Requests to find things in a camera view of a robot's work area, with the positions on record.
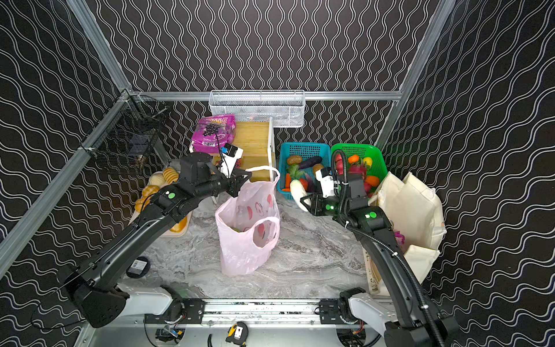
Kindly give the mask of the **cream canvas tote bag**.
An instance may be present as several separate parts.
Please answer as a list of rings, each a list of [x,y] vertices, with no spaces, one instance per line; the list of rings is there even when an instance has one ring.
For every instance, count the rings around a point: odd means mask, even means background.
[[[439,257],[439,246],[447,233],[442,202],[436,189],[412,173],[399,179],[388,173],[371,204],[381,208],[406,242],[399,246],[419,283],[423,283]]]

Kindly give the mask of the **white wooden two-tier shelf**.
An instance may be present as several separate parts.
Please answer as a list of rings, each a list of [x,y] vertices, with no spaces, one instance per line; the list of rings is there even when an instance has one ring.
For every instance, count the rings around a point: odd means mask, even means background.
[[[275,165],[275,145],[271,122],[240,122],[236,120],[236,136],[232,144],[224,145],[218,154],[210,154],[219,171],[230,176],[233,169]]]

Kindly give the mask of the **brown potato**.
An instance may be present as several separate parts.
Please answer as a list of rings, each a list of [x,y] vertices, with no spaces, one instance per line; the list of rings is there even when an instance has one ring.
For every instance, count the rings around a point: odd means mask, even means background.
[[[299,163],[303,162],[303,158],[299,155],[292,155],[287,157],[286,163],[288,166],[298,165]]]

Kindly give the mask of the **green plastic basket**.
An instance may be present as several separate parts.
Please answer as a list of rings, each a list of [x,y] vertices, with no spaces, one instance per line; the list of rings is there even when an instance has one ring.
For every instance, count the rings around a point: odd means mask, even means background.
[[[358,174],[364,180],[364,188],[370,197],[377,190],[388,170],[382,152],[377,147],[364,144],[341,143],[332,146],[332,162],[338,175],[346,170]]]

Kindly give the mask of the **teal plastic basket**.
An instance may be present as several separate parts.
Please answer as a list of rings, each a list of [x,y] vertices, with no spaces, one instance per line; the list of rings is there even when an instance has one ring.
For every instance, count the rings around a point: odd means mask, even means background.
[[[331,165],[331,147],[324,143],[287,142],[280,146],[277,168],[280,172],[278,191],[287,200],[292,200],[290,184],[293,180],[301,183],[309,192],[317,188],[317,169]]]

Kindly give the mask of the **purple snack bag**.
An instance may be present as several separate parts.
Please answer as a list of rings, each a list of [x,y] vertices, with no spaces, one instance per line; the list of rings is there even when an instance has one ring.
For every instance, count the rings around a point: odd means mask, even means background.
[[[194,152],[218,154],[226,144],[232,144],[236,136],[234,114],[204,117],[197,123],[192,135]]]
[[[406,237],[400,231],[394,231],[394,237],[399,246],[403,246],[406,242]]]

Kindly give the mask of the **beige bread tray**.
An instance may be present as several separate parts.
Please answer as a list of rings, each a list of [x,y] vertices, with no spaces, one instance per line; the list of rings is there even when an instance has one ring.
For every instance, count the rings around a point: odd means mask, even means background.
[[[151,195],[158,192],[161,188],[176,183],[179,178],[179,172],[172,167],[157,171],[152,174],[147,181],[147,186],[143,188],[140,197],[134,203],[134,213],[129,223],[133,222],[142,212],[144,206],[148,205],[148,199]],[[181,237],[188,228],[192,219],[192,212],[189,212],[180,222],[172,226],[168,231],[162,234],[162,237]]]

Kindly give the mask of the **pink plastic bag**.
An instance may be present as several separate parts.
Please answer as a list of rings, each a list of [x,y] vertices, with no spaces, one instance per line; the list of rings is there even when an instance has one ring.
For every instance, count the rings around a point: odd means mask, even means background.
[[[273,172],[272,181],[246,181],[238,196],[229,198],[215,212],[221,250],[221,271],[225,276],[253,273],[270,258],[280,236],[280,211],[275,188],[279,171],[272,166],[248,170]]]

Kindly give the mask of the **black round puck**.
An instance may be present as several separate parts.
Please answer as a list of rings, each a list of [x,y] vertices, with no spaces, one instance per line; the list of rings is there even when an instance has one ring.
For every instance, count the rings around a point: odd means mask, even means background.
[[[126,275],[129,278],[142,278],[150,270],[150,260],[145,256],[140,256],[127,268]]]

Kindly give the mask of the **yellow black tape measure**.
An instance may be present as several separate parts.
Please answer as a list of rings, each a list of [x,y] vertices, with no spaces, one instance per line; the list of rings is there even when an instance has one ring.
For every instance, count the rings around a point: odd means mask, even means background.
[[[249,336],[249,328],[245,322],[237,322],[228,330],[225,341],[236,346],[246,346]]]

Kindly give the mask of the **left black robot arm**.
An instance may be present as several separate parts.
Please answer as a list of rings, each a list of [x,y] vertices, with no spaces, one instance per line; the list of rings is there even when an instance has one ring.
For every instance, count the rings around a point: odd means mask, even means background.
[[[93,328],[129,315],[155,315],[169,323],[183,316],[182,297],[169,287],[125,289],[119,280],[162,234],[182,221],[204,199],[227,192],[237,197],[249,171],[221,173],[207,153],[181,159],[179,180],[156,192],[138,217],[101,251],[78,267],[61,271],[63,292]]]

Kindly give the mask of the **white radish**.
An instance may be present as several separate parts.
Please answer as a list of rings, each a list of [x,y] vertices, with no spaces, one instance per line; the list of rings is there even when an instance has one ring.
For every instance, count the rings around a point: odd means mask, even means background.
[[[303,211],[307,212],[308,209],[301,203],[301,199],[307,196],[306,190],[300,180],[293,180],[290,183],[291,196],[296,205]]]

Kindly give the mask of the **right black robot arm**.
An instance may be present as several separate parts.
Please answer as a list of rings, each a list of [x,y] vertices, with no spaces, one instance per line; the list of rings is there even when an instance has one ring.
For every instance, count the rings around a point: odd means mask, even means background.
[[[423,292],[385,212],[368,204],[362,180],[345,174],[332,183],[331,192],[304,194],[299,202],[310,214],[329,215],[355,235],[377,266],[392,302],[385,305],[362,289],[350,289],[340,294],[338,317],[371,328],[387,346],[447,346],[458,330],[455,318],[442,314]]]

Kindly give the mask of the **purple eggplant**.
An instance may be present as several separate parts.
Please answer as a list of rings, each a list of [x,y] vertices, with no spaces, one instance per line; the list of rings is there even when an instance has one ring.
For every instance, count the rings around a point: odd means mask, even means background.
[[[322,163],[322,157],[321,156],[313,156],[310,157],[306,160],[303,160],[302,163],[299,163],[299,169],[307,169],[307,168],[311,168],[317,164],[321,164]]]

